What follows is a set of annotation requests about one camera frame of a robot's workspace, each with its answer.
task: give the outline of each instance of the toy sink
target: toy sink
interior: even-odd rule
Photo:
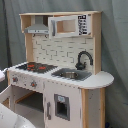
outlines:
[[[81,71],[76,69],[69,69],[69,68],[62,68],[52,73],[52,76],[56,76],[64,79],[76,80],[76,81],[77,80],[83,81],[91,75],[92,75],[91,72]]]

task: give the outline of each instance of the wooden frame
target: wooden frame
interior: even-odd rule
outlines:
[[[44,15],[44,16],[69,16],[69,15],[82,15],[87,14],[91,16],[92,32],[87,35],[87,38],[94,38],[94,74],[96,75],[101,71],[101,12],[86,11],[86,12],[55,12],[55,13],[26,13],[20,14],[21,29],[24,33],[25,28],[31,26],[31,16]],[[58,22],[57,31],[62,31],[63,21]],[[28,62],[33,62],[33,45],[32,34],[25,34],[26,44],[26,59]],[[83,128],[89,128],[89,113],[88,113],[88,90],[81,89],[82,92],[82,115],[83,115]],[[101,128],[105,127],[105,88],[100,89],[100,108],[101,108]]]

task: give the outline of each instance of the cabinet handle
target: cabinet handle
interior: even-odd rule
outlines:
[[[51,22],[52,22],[52,26],[53,26],[52,36],[55,36],[55,33],[56,33],[55,21],[54,20],[51,20]]]
[[[51,115],[49,113],[49,109],[50,109],[50,102],[47,103],[47,117],[48,117],[48,120],[51,120]]]

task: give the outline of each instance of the white cabinet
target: white cabinet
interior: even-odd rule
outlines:
[[[81,90],[50,81],[45,84],[45,128],[82,128]]]
[[[49,17],[49,38],[89,35],[91,33],[90,15],[71,15]]]

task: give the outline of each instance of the faucet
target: faucet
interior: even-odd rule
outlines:
[[[81,56],[82,56],[83,54],[86,54],[86,55],[88,56],[88,58],[90,59],[90,65],[93,65],[92,56],[91,56],[88,52],[82,51],[82,52],[80,52],[80,53],[78,54],[78,63],[76,64],[77,70],[83,70],[83,69],[85,69],[85,64],[82,64],[82,63],[80,62],[80,58],[81,58]]]

